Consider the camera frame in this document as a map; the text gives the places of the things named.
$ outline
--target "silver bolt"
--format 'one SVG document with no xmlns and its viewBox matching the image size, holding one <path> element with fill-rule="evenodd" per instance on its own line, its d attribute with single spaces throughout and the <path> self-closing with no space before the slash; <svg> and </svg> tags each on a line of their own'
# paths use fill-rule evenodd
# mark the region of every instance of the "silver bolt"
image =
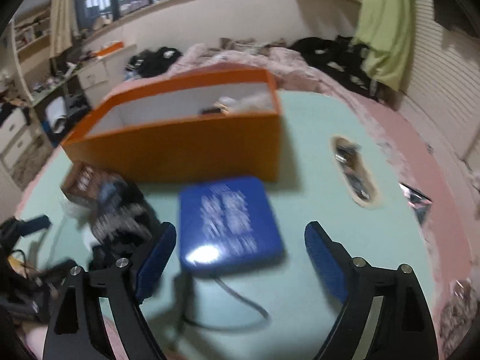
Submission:
<svg viewBox="0 0 480 360">
<path fill-rule="evenodd" d="M 400 269 L 402 270 L 402 272 L 404 274 L 411 274 L 413 272 L 413 269 L 411 266 L 409 266 L 408 264 L 402 264 L 400 266 Z"/>
<path fill-rule="evenodd" d="M 81 266 L 74 266 L 72 269 L 70 269 L 70 274 L 71 274 L 72 276 L 76 276 L 76 275 L 78 275 L 81 271 L 82 271 L 82 267 L 81 267 Z"/>
<path fill-rule="evenodd" d="M 359 268 L 362 268 L 363 266 L 367 265 L 367 262 L 362 257 L 354 257 L 353 264 Z"/>
<path fill-rule="evenodd" d="M 121 259 L 117 259 L 117 262 L 115 263 L 115 265 L 118 268 L 123 268 L 124 266 L 127 266 L 128 263 L 129 263 L 128 259 L 126 259 L 125 257 L 122 257 Z"/>
</svg>

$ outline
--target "mint green table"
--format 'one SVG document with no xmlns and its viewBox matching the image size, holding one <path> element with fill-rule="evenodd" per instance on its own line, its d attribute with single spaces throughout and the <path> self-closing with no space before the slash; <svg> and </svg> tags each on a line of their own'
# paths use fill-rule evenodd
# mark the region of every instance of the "mint green table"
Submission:
<svg viewBox="0 0 480 360">
<path fill-rule="evenodd" d="M 372 266 L 396 269 L 409 263 L 415 270 L 430 309 L 434 281 L 424 240 L 414 214 L 398 186 L 393 169 L 343 103 L 320 94 L 280 92 L 284 108 L 284 137 L 280 178 L 266 189 L 286 247 L 278 266 L 237 274 L 224 281 L 240 294 L 258 302 L 270 314 L 267 326 L 241 334 L 221 334 L 188 327 L 179 339 L 180 351 L 191 360 L 310 360 L 320 349 L 340 310 L 317 277 L 307 255 L 303 231 L 319 221 L 330 237 L 352 256 Z M 382 203 L 375 209 L 357 205 L 347 193 L 330 149 L 333 135 L 344 135 L 362 147 L 366 165 L 374 174 Z M 22 218 L 39 214 L 53 226 L 45 235 L 33 234 L 19 242 L 40 268 L 65 257 L 87 266 L 83 244 L 84 223 L 65 218 L 59 189 L 70 161 L 62 152 L 34 189 Z M 143 185 L 142 191 L 162 221 L 177 226 L 181 185 Z M 180 272 L 177 250 L 166 266 L 160 288 L 141 306 L 160 345 L 176 337 L 175 278 Z M 233 299 L 216 283 L 195 281 L 197 321 L 211 326 L 239 327 L 260 316 Z M 107 302 L 102 309 L 110 310 Z"/>
</svg>

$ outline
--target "green cloth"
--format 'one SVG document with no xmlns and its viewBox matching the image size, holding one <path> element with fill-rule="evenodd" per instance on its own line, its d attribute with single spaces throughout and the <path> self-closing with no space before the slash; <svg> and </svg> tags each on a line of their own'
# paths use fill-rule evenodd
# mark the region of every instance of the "green cloth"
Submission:
<svg viewBox="0 0 480 360">
<path fill-rule="evenodd" d="M 362 69 L 393 90 L 400 87 L 413 43 L 412 0 L 363 0 L 353 43 L 369 45 Z"/>
</svg>

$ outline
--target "orange box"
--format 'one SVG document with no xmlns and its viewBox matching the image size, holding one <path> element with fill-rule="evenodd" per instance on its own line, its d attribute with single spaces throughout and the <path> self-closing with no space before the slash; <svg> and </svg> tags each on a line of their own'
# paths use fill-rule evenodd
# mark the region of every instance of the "orange box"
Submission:
<svg viewBox="0 0 480 360">
<path fill-rule="evenodd" d="M 229 69 L 150 82 L 109 97 L 62 143 L 72 161 L 135 182 L 198 182 L 252 175 L 275 181 L 281 107 L 274 77 Z M 263 93 L 268 110 L 199 115 L 220 96 Z"/>
<path fill-rule="evenodd" d="M 107 54 L 110 54 L 116 50 L 122 49 L 124 47 L 123 42 L 114 42 L 108 47 L 105 47 L 99 51 L 95 52 L 95 56 L 106 56 Z"/>
</svg>

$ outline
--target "blue box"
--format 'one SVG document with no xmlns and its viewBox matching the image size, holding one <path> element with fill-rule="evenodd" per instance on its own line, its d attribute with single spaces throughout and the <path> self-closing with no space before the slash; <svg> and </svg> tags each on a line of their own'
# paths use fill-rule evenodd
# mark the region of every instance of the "blue box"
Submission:
<svg viewBox="0 0 480 360">
<path fill-rule="evenodd" d="M 180 262 L 189 272 L 255 266 L 283 256 L 262 182 L 233 178 L 180 193 Z"/>
</svg>

